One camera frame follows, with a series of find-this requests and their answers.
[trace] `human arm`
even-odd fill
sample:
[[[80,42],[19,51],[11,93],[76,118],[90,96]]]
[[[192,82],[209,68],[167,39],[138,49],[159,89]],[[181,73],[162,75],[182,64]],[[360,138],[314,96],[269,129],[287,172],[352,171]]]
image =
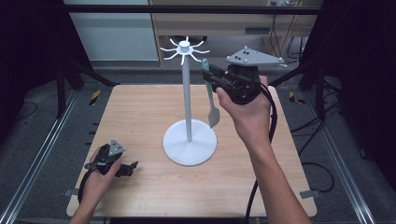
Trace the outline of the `human arm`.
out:
[[[266,86],[266,77],[261,77]],[[311,223],[292,192],[269,140],[271,105],[263,94],[247,105],[234,104],[221,88],[220,105],[231,115],[245,143],[262,194],[269,223]]]
[[[96,149],[91,156],[91,162],[95,159],[97,152],[98,149]],[[69,224],[90,223],[96,206],[110,188],[114,175],[120,169],[120,166],[121,159],[118,159],[113,163],[110,170],[105,175],[102,175],[98,170],[91,172],[87,182],[85,182],[81,203],[70,219]]]

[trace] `white stand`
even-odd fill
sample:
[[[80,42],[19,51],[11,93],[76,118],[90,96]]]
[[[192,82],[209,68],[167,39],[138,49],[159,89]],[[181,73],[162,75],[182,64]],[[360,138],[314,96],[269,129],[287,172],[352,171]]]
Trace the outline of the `white stand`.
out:
[[[166,155],[177,164],[194,166],[207,161],[213,155],[218,140],[209,125],[200,120],[191,119],[190,63],[189,57],[185,58],[185,56],[190,55],[195,61],[200,62],[192,53],[207,53],[209,51],[193,49],[202,45],[204,41],[196,46],[190,46],[188,37],[186,37],[186,40],[180,41],[178,45],[172,39],[170,41],[177,48],[162,50],[175,50],[177,52],[171,57],[165,58],[165,60],[172,59],[178,54],[182,55],[181,65],[186,119],[178,121],[169,127],[163,136],[163,148]]]

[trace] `finger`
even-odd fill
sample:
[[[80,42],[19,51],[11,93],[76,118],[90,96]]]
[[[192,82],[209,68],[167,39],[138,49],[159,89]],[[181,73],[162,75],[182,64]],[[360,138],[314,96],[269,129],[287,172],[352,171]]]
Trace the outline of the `finger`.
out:
[[[266,76],[260,76],[260,82],[268,87],[268,78]]]
[[[232,101],[228,93],[221,87],[216,88],[216,93],[218,94],[219,97],[219,103],[220,105],[227,110],[228,105]]]
[[[121,167],[121,159],[116,160],[110,167],[110,170],[108,170],[106,175],[109,176],[114,176],[116,174],[116,172],[120,169]]]
[[[97,154],[99,153],[99,147],[93,152],[91,158],[90,158],[90,162],[93,162],[97,156]]]

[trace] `desk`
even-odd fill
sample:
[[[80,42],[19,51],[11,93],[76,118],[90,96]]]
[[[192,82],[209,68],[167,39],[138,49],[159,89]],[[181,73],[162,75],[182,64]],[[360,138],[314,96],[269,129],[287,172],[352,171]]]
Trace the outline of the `desk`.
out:
[[[273,148],[290,185],[309,216],[317,212],[308,190],[302,165],[276,90],[278,122]],[[219,105],[215,94],[215,105]],[[204,85],[191,85],[193,119],[207,122],[209,102]],[[123,163],[139,161],[132,176],[116,178],[98,205],[96,217],[243,217],[255,175],[248,152],[238,137],[229,114],[220,107],[220,122],[214,128],[218,145],[214,155],[195,167],[171,161],[163,150],[163,135],[184,119],[183,87],[180,85],[119,85],[110,95],[93,139],[87,160],[101,145],[115,138],[126,147]],[[79,182],[86,170],[82,168]],[[67,214],[78,207],[73,196]],[[252,217],[264,217],[260,191],[253,202]]]

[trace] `white star-shaped topper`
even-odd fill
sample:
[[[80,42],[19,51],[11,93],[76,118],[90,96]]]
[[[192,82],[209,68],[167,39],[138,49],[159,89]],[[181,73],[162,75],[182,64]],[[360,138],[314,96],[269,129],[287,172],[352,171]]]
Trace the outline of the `white star-shaped topper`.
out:
[[[195,61],[197,61],[197,62],[201,62],[202,60],[198,60],[197,58],[195,58],[195,56],[193,55],[193,53],[194,52],[197,52],[197,53],[202,53],[202,54],[204,54],[204,53],[208,53],[208,52],[210,52],[210,50],[206,50],[206,51],[200,51],[200,50],[196,50],[196,49],[194,49],[194,48],[196,48],[196,47],[199,47],[199,46],[201,46],[203,43],[204,43],[204,41],[201,41],[201,43],[199,43],[199,44],[197,44],[197,45],[194,45],[194,46],[191,46],[190,45],[190,42],[189,42],[189,37],[187,36],[186,37],[186,40],[182,40],[182,41],[180,41],[178,44],[176,44],[172,39],[169,39],[170,41],[171,41],[171,43],[173,44],[173,45],[175,45],[177,48],[175,48],[175,49],[164,49],[164,48],[161,48],[161,50],[163,50],[163,51],[175,51],[176,53],[174,54],[174,55],[172,55],[171,57],[169,57],[169,58],[164,58],[165,60],[170,60],[170,59],[173,59],[173,58],[175,58],[178,54],[180,54],[182,57],[181,57],[181,65],[183,65],[183,63],[184,63],[184,58],[185,58],[185,56],[186,55],[190,55]]]

